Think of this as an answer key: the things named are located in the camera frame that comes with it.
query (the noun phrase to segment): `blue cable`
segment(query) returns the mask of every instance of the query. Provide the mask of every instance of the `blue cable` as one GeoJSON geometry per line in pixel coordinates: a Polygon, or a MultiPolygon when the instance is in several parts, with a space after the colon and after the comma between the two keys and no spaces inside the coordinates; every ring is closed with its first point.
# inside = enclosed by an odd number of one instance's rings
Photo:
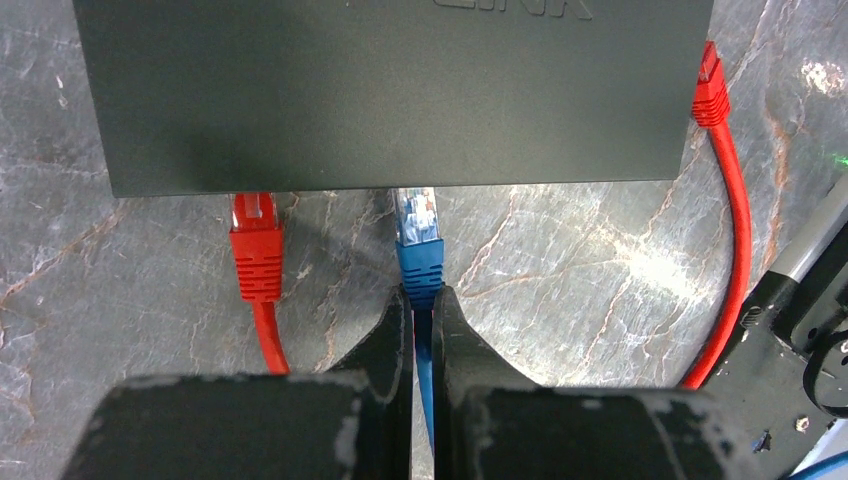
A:
{"type": "Polygon", "coordinates": [[[403,289],[412,306],[418,386],[427,423],[430,450],[435,445],[433,412],[433,304],[442,289],[445,242],[439,238],[435,192],[432,188],[393,191],[403,289]]]}
{"type": "Polygon", "coordinates": [[[795,475],[790,476],[787,480],[815,480],[846,465],[848,465],[848,452],[842,452],[810,465],[795,475]]]}

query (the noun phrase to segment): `blue ethernet cable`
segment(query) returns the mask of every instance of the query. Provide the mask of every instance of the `blue ethernet cable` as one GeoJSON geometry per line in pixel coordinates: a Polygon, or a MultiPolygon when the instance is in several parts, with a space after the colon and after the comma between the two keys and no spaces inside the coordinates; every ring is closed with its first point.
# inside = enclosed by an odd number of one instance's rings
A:
{"type": "Polygon", "coordinates": [[[427,423],[434,447],[433,416],[433,303],[442,288],[445,242],[439,235],[436,195],[432,187],[398,188],[393,192],[397,221],[397,255],[403,288],[412,305],[415,362],[427,423]]]}

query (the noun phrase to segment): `gray marble table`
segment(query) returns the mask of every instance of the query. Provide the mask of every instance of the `gray marble table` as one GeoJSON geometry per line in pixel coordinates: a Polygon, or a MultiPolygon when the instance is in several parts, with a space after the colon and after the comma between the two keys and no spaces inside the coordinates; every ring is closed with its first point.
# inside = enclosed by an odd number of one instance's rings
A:
{"type": "MultiPolygon", "coordinates": [[[[716,3],[710,34],[753,209],[752,284],[844,171],[846,5],[716,3]]],[[[399,282],[391,202],[386,191],[280,201],[281,335],[294,370],[321,371],[399,282]]],[[[264,370],[225,199],[112,197],[70,0],[0,3],[0,205],[0,478],[56,477],[91,409],[127,376],[264,370]]],[[[673,385],[719,309],[730,214],[694,126],[673,182],[445,188],[438,206],[447,282],[536,381],[673,385]]],[[[420,409],[415,428],[413,471],[427,478],[420,409]]]]}

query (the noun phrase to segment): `red cable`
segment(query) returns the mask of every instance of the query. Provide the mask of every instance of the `red cable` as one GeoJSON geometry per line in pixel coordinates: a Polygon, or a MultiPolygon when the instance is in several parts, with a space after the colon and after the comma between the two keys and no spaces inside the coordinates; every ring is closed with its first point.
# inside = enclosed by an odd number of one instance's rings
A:
{"type": "Polygon", "coordinates": [[[275,375],[289,373],[274,302],[283,289],[283,227],[270,193],[239,193],[233,199],[230,242],[236,259],[241,298],[253,306],[259,347],[275,375]]]}
{"type": "Polygon", "coordinates": [[[707,42],[704,52],[692,113],[698,125],[707,128],[710,132],[724,183],[727,186],[734,235],[733,268],[721,316],[703,352],[682,382],[686,388],[698,389],[709,377],[733,333],[742,309],[742,302],[745,301],[751,273],[751,207],[748,204],[745,177],[739,166],[730,127],[727,125],[730,102],[727,85],[724,82],[724,72],[712,42],[707,42]]]}
{"type": "Polygon", "coordinates": [[[283,353],[280,334],[277,332],[277,319],[274,316],[273,302],[253,304],[253,320],[256,322],[256,335],[259,348],[268,364],[268,371],[274,375],[286,375],[291,372],[289,362],[283,353]]]}

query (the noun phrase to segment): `screw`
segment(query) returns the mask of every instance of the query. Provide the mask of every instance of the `screw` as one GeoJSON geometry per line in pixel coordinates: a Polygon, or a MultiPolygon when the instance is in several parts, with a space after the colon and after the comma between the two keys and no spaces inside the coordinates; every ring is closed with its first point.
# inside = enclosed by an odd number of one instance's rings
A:
{"type": "Polygon", "coordinates": [[[806,415],[801,415],[798,420],[795,420],[795,430],[806,433],[808,428],[810,428],[810,418],[806,415]]]}

